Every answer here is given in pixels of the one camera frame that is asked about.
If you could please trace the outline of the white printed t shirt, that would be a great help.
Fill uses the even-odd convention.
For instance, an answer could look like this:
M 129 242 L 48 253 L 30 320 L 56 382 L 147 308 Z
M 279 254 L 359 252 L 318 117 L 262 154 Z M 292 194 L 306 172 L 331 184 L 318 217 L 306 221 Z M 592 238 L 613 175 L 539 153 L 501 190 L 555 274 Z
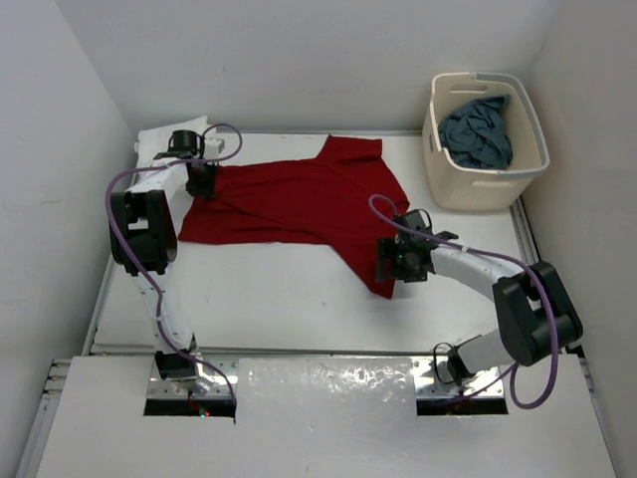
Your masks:
M 135 151 L 137 167 L 151 166 L 158 153 L 168 149 L 169 140 L 176 130 L 193 130 L 201 133 L 208 126 L 208 116 L 202 116 L 184 122 L 169 124 L 157 128 L 141 130 L 137 136 Z

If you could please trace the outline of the red t shirt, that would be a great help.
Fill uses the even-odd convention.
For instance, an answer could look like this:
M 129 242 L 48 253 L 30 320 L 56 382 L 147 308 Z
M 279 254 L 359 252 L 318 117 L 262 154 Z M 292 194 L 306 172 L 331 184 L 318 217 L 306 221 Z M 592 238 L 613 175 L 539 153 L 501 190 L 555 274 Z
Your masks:
M 394 282 L 377 282 L 376 242 L 393 234 L 383 216 L 410 206 L 382 158 L 379 139 L 329 136 L 314 158 L 221 166 L 215 195 L 196 198 L 178 238 L 207 245 L 328 245 L 380 297 Z

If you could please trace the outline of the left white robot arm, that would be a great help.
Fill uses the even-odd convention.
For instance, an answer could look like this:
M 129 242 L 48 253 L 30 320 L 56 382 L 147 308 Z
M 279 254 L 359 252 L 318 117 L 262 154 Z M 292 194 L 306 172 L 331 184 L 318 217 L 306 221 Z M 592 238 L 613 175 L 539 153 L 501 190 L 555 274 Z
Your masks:
M 162 379 L 182 385 L 202 376 L 194 333 L 174 312 L 167 291 L 178 241 L 169 202 L 185 186 L 214 189 L 217 166 L 204 160 L 204 137 L 176 130 L 167 151 L 150 166 L 125 171 L 106 189 L 106 215 L 113 259 L 133 279 L 148 311 L 154 335 L 154 362 Z

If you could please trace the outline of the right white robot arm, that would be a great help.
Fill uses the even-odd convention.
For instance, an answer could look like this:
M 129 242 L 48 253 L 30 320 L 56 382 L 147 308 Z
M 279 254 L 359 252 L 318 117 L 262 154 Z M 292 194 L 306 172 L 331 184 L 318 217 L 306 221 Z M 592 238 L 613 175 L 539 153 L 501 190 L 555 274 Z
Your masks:
M 434 233 L 428 217 L 417 210 L 390 222 L 395 236 L 377 242 L 378 281 L 417 283 L 438 275 L 472 289 L 495 306 L 496 329 L 451 346 L 446 360 L 434 367 L 439 383 L 461 386 L 495 366 L 531 366 L 582 337 L 582 322 L 551 264 L 539 261 L 528 266 L 502 254 L 462 246 L 449 231 Z

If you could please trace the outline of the cream plastic laundry basket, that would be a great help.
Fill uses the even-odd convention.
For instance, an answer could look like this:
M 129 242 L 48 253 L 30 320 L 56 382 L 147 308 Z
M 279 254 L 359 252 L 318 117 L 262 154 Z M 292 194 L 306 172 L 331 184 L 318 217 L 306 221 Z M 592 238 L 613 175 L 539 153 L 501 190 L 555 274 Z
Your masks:
M 531 99 L 506 74 L 435 76 L 422 140 L 433 200 L 451 210 L 508 208 L 550 165 Z

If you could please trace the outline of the blue t shirt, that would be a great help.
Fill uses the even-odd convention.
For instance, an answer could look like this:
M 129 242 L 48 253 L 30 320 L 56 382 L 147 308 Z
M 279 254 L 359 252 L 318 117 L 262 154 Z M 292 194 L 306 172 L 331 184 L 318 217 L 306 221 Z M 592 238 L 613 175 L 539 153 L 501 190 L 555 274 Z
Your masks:
M 502 95 L 472 100 L 439 123 L 441 145 L 456 165 L 486 170 L 511 165 L 513 147 L 502 116 L 510 99 L 510 95 Z

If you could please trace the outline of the white foreground cover board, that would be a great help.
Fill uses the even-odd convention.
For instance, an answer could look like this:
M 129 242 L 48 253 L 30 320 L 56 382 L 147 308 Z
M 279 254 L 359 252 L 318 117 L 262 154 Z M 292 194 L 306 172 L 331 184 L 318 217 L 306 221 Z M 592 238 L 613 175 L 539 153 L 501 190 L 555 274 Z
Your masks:
M 42 477 L 610 477 L 580 364 L 541 407 L 421 416 L 406 359 L 245 358 L 234 418 L 147 416 L 146 357 L 70 366 Z

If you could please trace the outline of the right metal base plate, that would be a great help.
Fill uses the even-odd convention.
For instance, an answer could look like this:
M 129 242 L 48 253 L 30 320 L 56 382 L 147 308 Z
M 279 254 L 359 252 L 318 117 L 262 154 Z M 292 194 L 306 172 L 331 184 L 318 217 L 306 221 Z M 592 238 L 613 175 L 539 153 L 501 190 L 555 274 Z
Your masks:
M 446 384 L 449 378 L 444 378 L 442 381 L 438 379 L 432 356 L 414 357 L 412 376 L 415 395 L 419 399 L 445 400 L 472 393 L 477 399 L 505 397 L 501 369 L 497 366 L 479 371 L 473 377 L 466 379 L 461 386 L 457 386 L 452 383 Z

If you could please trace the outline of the metal base plate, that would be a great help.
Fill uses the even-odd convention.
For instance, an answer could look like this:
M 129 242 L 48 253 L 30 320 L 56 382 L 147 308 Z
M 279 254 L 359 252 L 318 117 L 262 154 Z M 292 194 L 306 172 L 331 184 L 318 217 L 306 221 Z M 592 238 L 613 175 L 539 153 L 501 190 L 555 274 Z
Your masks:
M 501 369 L 497 366 L 479 371 L 473 377 L 466 379 L 461 386 L 457 386 L 452 383 L 446 384 L 449 378 L 444 378 L 442 381 L 438 379 L 432 356 L 414 357 L 412 376 L 415 395 L 419 399 L 445 400 L 472 393 L 477 399 L 505 397 Z
M 204 356 L 211 366 L 180 357 L 157 359 L 152 366 L 148 399 L 229 399 L 229 386 L 238 383 L 239 360 L 223 356 Z

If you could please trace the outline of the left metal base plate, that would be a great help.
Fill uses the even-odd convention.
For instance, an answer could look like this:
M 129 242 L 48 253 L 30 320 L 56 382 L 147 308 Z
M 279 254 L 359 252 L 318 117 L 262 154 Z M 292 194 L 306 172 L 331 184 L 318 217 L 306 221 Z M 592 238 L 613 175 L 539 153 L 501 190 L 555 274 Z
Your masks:
M 157 359 L 152 366 L 148 399 L 229 399 L 229 386 L 238 383 L 239 360 L 223 356 L 204 356 L 211 366 L 180 357 Z

